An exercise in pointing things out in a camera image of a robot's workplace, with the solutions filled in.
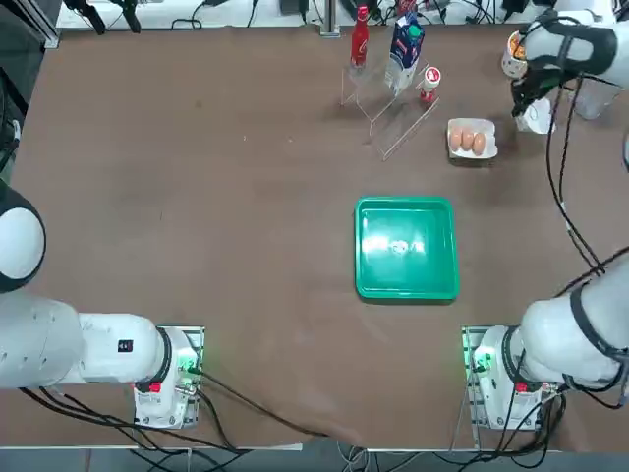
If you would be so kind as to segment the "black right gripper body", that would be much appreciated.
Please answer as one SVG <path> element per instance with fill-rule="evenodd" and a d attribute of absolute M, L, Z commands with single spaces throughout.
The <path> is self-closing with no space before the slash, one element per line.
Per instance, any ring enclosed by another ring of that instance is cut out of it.
<path fill-rule="evenodd" d="M 529 68 L 522 78 L 513 81 L 513 100 L 533 102 L 541 99 L 558 87 L 562 79 L 561 69 Z"/>

